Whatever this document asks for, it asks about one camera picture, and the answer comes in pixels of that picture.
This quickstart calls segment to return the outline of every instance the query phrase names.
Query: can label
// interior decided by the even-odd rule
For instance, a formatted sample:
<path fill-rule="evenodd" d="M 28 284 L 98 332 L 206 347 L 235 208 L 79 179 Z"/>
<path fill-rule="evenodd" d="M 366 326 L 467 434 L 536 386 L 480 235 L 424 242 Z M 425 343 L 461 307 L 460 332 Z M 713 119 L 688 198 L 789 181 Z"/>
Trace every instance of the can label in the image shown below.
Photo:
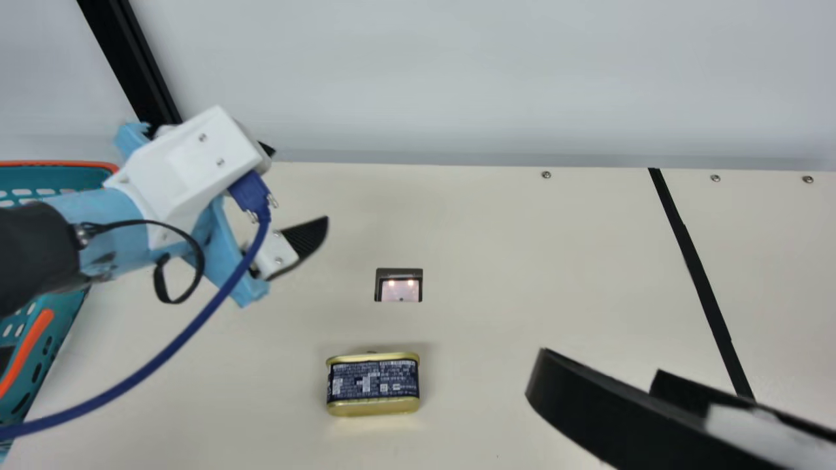
<path fill-rule="evenodd" d="M 332 364 L 328 403 L 418 394 L 418 363 L 411 359 Z"/>

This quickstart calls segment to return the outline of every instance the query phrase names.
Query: light blue mount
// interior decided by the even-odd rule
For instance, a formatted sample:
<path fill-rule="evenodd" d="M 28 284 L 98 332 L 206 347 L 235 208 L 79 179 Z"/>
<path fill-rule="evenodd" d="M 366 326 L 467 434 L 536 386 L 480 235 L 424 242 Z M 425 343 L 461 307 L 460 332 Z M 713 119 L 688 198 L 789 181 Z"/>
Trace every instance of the light blue mount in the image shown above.
<path fill-rule="evenodd" d="M 148 125 L 140 123 L 119 128 L 114 143 L 126 160 L 136 149 L 149 142 L 143 134 L 147 129 Z M 218 196 L 212 200 L 191 232 L 206 257 L 203 274 L 218 287 L 242 260 L 241 251 L 223 212 L 223 198 Z M 44 202 L 58 209 L 70 223 L 112 223 L 143 218 L 129 197 L 112 188 L 65 194 L 45 199 Z M 163 250 L 150 250 L 145 225 L 116 228 L 98 235 L 87 248 L 79 252 L 79 260 L 82 273 L 106 280 L 153 265 L 165 253 L 169 253 L 172 258 L 183 257 L 189 264 L 195 265 L 194 255 L 190 253 L 185 241 Z M 269 289 L 267 282 L 247 273 L 232 290 L 231 297 L 240 307 L 246 307 L 267 295 Z"/>

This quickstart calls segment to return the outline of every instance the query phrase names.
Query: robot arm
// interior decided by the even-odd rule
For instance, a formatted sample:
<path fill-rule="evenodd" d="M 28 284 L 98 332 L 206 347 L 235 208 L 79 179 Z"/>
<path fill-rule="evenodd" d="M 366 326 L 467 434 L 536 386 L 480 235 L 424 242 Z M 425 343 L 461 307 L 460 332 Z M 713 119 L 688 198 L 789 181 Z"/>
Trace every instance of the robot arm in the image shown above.
<path fill-rule="evenodd" d="M 254 222 L 251 208 L 265 202 L 254 197 L 266 194 L 275 205 L 257 177 L 270 167 L 264 149 L 219 107 L 154 140 L 145 138 L 145 128 L 120 129 L 116 144 L 128 161 L 104 188 L 0 210 L 5 252 L 0 317 L 37 295 L 111 280 L 163 259 L 183 257 L 197 264 L 189 243 L 162 226 L 120 227 L 92 238 L 85 223 L 148 220 L 190 233 L 205 256 L 203 275 L 218 286 L 241 262 L 241 248 L 223 211 L 224 195 L 233 196 Z M 245 275 L 232 298 L 243 307 L 266 295 L 268 280 L 301 263 L 321 245 L 327 230 L 326 217 L 289 229 L 271 228 L 272 236 L 256 256 L 256 275 Z"/>

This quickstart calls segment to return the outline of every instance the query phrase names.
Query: white table surface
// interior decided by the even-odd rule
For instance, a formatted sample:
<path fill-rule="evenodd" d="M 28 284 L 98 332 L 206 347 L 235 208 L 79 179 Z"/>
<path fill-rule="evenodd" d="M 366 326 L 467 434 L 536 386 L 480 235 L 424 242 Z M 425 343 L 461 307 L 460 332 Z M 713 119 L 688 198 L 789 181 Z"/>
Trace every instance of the white table surface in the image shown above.
<path fill-rule="evenodd" d="M 836 427 L 836 173 L 664 175 L 755 398 Z"/>
<path fill-rule="evenodd" d="M 320 253 L 258 304 L 227 301 L 127 396 L 19 439 L 3 470 L 600 467 L 526 401 L 540 347 L 645 390 L 659 368 L 732 388 L 647 170 L 552 174 L 277 164 L 279 224 L 331 216 Z M 380 267 L 423 268 L 424 301 L 375 303 Z M 170 289 L 190 276 L 173 263 Z M 160 304 L 150 270 L 96 287 L 30 418 L 135 370 L 214 292 Z M 421 354 L 421 409 L 330 416 L 325 359 L 387 349 Z"/>

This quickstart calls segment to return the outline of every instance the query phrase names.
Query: teal plastic basket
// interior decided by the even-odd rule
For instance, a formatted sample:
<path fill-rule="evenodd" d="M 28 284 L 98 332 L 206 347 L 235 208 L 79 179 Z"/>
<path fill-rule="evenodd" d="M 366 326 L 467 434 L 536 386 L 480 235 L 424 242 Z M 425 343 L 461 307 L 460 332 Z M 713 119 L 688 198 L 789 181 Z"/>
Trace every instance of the teal plastic basket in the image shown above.
<path fill-rule="evenodd" d="M 115 170 L 94 162 L 0 162 L 0 207 L 99 188 Z M 86 297 L 87 289 L 46 294 L 0 320 L 0 425 L 23 421 Z M 0 462 L 11 446 L 0 442 Z"/>

